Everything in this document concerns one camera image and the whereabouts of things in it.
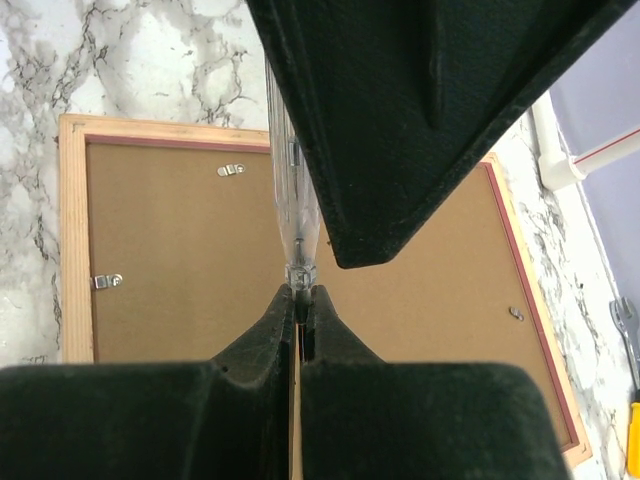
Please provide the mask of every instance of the metal clip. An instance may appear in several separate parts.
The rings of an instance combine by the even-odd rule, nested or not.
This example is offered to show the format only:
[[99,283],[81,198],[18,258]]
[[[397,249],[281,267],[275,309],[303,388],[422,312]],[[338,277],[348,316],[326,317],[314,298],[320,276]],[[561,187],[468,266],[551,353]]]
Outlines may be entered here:
[[218,169],[218,175],[221,177],[229,177],[231,175],[237,175],[245,171],[244,165],[241,163],[229,164]]
[[291,137],[287,142],[287,148],[289,149],[289,165],[292,167],[299,167],[302,163],[300,156],[302,155],[300,142],[297,137]]
[[122,284],[122,275],[98,275],[91,279],[94,290],[117,287]]

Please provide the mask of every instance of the wooden frame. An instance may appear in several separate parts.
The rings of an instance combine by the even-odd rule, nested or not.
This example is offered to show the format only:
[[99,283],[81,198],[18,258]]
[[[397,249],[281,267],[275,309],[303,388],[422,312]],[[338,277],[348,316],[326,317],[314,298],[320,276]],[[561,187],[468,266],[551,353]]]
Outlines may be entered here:
[[69,114],[60,116],[59,128],[62,360],[93,363],[87,144],[269,153],[269,136],[252,130]]
[[[62,358],[68,363],[93,363],[87,144],[153,145],[268,153],[269,138],[267,132],[260,131],[71,114],[60,117],[59,128]],[[505,233],[534,316],[541,347],[548,359],[547,364],[550,365],[550,374],[571,438],[571,443],[565,446],[564,457],[568,465],[574,467],[591,457],[591,447],[495,154],[489,154],[482,165],[489,174]]]
[[573,395],[560,348],[555,341],[553,325],[538,285],[538,277],[535,274],[533,264],[529,258],[527,244],[510,201],[509,189],[504,176],[501,174],[501,167],[497,155],[495,153],[489,153],[480,165],[487,169],[496,204],[502,217],[505,233],[511,245],[513,259],[518,268],[527,303],[529,304],[533,321],[538,330],[540,346],[544,352],[544,356],[547,358],[549,373],[558,395],[560,408],[567,422],[571,443],[564,446],[563,454],[567,464],[573,468],[588,458],[591,458],[593,455],[587,432],[580,417],[580,408]]

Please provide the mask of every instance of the red stripe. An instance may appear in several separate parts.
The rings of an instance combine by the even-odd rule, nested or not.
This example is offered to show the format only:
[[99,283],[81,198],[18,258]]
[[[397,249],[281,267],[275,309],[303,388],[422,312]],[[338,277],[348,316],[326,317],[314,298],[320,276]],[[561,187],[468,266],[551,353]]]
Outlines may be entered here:
[[589,155],[587,155],[586,157],[582,157],[582,158],[577,159],[575,162],[573,162],[573,164],[574,164],[574,165],[577,165],[577,164],[579,164],[580,162],[584,162],[586,159],[593,157],[593,156],[594,156],[594,155],[596,155],[597,153],[600,153],[600,152],[602,152],[603,150],[606,150],[606,149],[607,149],[607,148],[609,148],[609,147],[613,147],[614,145],[616,145],[616,144],[618,144],[618,143],[622,142],[623,140],[626,140],[626,139],[627,139],[627,138],[629,138],[629,137],[633,137],[636,133],[640,133],[640,128],[638,128],[637,130],[634,130],[634,131],[633,131],[633,132],[631,132],[631,133],[627,133],[624,137],[620,137],[619,139],[617,139],[617,140],[615,140],[615,141],[613,141],[613,142],[611,142],[611,143],[608,143],[607,145],[605,145],[605,146],[603,146],[603,147],[600,147],[598,150],[596,150],[595,152],[591,152],[591,153],[590,153]]

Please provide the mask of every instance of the clear plastic tube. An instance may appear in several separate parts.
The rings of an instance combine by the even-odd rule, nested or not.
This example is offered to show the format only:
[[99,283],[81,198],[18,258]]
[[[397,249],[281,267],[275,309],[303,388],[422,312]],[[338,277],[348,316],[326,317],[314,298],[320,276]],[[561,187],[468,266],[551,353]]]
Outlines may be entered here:
[[266,62],[266,74],[276,208],[287,260],[285,280],[294,292],[305,291],[316,280],[320,210],[302,149],[269,62]]

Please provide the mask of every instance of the yellow handle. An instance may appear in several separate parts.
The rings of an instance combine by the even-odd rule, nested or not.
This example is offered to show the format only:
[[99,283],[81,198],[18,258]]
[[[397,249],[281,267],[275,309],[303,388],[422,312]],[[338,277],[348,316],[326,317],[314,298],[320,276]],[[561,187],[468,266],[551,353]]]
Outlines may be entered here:
[[631,404],[627,469],[634,477],[640,477],[640,403]]

